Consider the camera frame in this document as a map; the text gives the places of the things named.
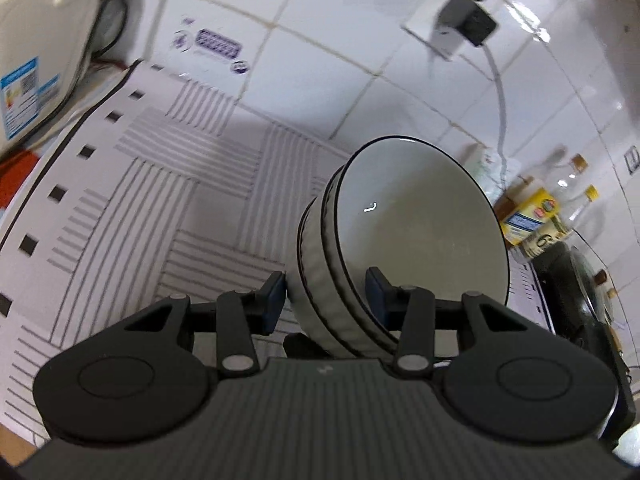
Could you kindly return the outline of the grey striped counter mat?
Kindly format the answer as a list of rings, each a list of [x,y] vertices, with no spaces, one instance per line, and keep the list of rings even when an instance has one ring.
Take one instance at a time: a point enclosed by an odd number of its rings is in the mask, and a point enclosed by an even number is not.
[[[481,292],[436,299],[426,379],[382,359],[337,359],[302,330],[286,264],[328,148],[262,122],[224,126],[212,94],[136,66],[66,132],[6,216],[1,303],[40,313],[55,356],[34,377],[35,419],[64,453],[230,453],[296,444],[348,454],[460,443],[543,448],[552,394],[529,385],[541,329]],[[283,272],[260,372],[216,369],[216,301]]]

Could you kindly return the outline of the black plug adapter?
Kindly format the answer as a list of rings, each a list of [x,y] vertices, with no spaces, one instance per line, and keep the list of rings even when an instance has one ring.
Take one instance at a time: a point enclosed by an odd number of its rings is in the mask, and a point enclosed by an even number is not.
[[[436,21],[436,38],[453,46],[462,39],[481,47],[499,25],[475,0],[447,0]]]

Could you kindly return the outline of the clear vinegar bottle yellow cap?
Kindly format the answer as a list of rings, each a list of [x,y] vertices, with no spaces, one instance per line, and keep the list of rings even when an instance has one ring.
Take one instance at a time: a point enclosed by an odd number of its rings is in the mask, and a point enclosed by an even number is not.
[[[554,214],[543,226],[518,245],[518,258],[522,261],[533,260],[551,246],[564,240],[573,231],[585,211],[598,198],[597,188],[589,185],[579,195],[562,203],[557,214]]]

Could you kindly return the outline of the black wok with lid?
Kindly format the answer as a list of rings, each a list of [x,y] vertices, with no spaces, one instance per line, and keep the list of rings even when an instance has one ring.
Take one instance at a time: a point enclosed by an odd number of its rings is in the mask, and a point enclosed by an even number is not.
[[[597,273],[580,251],[557,242],[533,261],[555,333],[625,377],[627,367],[605,318]]]

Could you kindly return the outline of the white bowl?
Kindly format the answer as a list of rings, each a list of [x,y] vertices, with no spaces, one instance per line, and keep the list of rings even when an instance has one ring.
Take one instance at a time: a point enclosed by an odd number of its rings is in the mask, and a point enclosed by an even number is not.
[[[395,286],[458,300],[509,295],[509,259],[487,197],[451,156],[427,142],[386,136],[363,145],[336,182],[334,232],[349,287],[366,296],[375,266]]]
[[[397,349],[397,339],[391,335],[371,313],[366,302],[358,296],[358,292],[352,286],[352,282],[346,276],[343,269],[342,260],[338,254],[336,227],[335,227],[335,201],[337,198],[337,183],[343,170],[337,169],[334,176],[329,180],[326,188],[319,195],[320,200],[320,231],[322,246],[326,263],[333,281],[337,287],[341,298],[349,312],[360,322],[366,333],[381,346],[390,352],[390,357]]]
[[[329,271],[320,231],[320,200],[305,208],[286,264],[288,296],[300,327],[337,359],[382,359],[381,348],[349,312]]]

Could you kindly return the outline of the yellow label oil bottle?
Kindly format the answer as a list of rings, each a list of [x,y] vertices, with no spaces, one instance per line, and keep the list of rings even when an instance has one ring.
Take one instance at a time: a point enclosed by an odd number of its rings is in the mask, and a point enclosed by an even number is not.
[[[501,220],[506,246],[514,247],[546,224],[577,193],[588,162],[581,154],[566,164],[541,169],[512,202],[513,208]]]

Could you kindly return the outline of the white plastic salt bag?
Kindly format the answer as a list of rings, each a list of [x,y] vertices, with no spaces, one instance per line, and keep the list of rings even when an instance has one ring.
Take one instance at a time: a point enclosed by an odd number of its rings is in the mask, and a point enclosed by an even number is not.
[[[520,173],[521,163],[514,158],[502,157],[497,150],[477,145],[470,151],[463,167],[482,189],[489,203],[495,205]]]

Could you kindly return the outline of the blue wall sticker right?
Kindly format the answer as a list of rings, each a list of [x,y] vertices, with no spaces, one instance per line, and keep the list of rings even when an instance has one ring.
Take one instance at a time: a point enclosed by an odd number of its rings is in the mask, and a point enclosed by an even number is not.
[[[631,147],[625,152],[624,161],[628,174],[631,176],[640,169],[640,151],[635,145],[631,145]]]

